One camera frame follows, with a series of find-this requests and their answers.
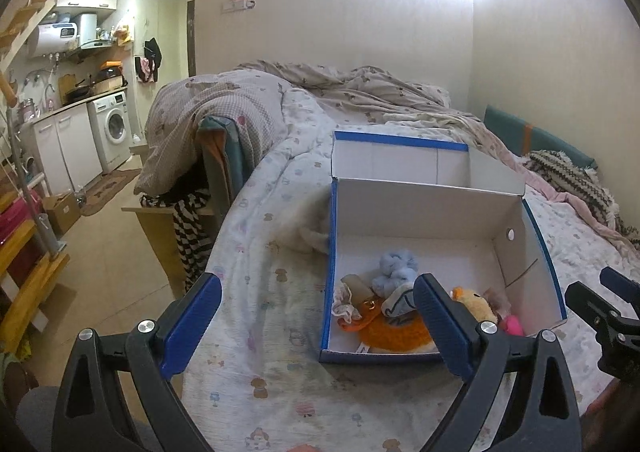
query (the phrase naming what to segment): cardboard box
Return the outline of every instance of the cardboard box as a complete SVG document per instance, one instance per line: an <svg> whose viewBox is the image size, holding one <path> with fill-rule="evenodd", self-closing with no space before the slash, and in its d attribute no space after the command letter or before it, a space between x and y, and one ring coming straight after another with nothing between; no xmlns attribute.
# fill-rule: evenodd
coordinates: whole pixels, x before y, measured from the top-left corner
<svg viewBox="0 0 640 452"><path fill-rule="evenodd" d="M42 199L42 207L49 223L57 236L62 236L80 218L80 207L73 194L45 197Z"/></svg>
<svg viewBox="0 0 640 452"><path fill-rule="evenodd" d="M335 132L330 260L320 361L388 364L439 354L355 353L357 333L331 315L334 284L354 273L370 282L380 255L407 248L419 273L447 291L505 291L524 331L566 320L553 264L523 199L524 180L462 143Z"/></svg>

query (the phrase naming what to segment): white wall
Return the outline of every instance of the white wall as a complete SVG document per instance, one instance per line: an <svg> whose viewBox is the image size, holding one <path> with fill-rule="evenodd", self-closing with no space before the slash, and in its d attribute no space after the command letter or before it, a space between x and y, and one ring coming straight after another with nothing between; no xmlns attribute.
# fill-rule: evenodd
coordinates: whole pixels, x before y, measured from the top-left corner
<svg viewBox="0 0 640 452"><path fill-rule="evenodd" d="M350 70L364 64L447 88L466 108L472 0L256 0L222 13L226 0L196 0L198 73L265 58Z"/></svg>
<svg viewBox="0 0 640 452"><path fill-rule="evenodd" d="M623 0L474 0L469 104L593 156L623 218L640 225L640 28Z"/></svg>

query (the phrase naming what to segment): washing machine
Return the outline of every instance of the washing machine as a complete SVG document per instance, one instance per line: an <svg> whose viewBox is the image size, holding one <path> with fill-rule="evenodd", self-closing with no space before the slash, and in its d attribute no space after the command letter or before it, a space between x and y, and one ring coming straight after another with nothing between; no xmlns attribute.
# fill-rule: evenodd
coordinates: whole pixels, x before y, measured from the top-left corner
<svg viewBox="0 0 640 452"><path fill-rule="evenodd" d="M129 159L132 143L124 92L97 98L87 104L102 173L108 174Z"/></svg>

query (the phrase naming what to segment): yellow plush toy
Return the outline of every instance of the yellow plush toy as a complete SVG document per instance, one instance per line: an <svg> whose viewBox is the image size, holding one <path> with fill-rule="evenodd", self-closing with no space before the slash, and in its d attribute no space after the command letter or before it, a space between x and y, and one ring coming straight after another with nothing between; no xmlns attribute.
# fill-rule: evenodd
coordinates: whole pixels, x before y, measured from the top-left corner
<svg viewBox="0 0 640 452"><path fill-rule="evenodd" d="M494 324L498 323L498 317L491 310L489 303L472 289L454 288L451 298L464 304L478 322L489 320Z"/></svg>

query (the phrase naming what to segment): light blue plush toy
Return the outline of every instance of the light blue plush toy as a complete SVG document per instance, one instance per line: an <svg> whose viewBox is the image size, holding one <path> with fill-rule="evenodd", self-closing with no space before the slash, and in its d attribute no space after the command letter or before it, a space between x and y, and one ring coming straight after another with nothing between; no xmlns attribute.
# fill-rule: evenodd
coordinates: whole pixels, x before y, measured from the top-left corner
<svg viewBox="0 0 640 452"><path fill-rule="evenodd" d="M418 263L409 250L387 252L380 257L382 275L371 281L371 289L382 298L391 294L403 284L413 284L418 277Z"/></svg>

